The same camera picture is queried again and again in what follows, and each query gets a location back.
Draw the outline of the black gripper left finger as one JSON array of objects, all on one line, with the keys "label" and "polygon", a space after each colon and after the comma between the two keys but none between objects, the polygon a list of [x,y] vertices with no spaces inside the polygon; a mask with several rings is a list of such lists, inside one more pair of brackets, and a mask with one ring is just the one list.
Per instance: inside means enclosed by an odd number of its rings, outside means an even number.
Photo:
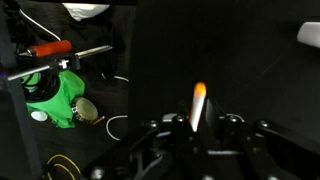
[{"label": "black gripper left finger", "polygon": [[166,149],[175,157],[192,157],[197,154],[197,134],[191,127],[188,113],[186,103],[180,101],[174,112],[166,113],[161,119]]}]

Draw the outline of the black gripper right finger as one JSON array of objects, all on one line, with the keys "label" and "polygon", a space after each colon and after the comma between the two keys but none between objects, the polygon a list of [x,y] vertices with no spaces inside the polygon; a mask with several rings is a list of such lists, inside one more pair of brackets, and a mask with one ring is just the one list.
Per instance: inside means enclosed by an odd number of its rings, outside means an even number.
[{"label": "black gripper right finger", "polygon": [[242,154],[236,134],[245,127],[245,120],[238,114],[226,113],[210,99],[205,101],[205,121],[209,133],[209,154]]}]

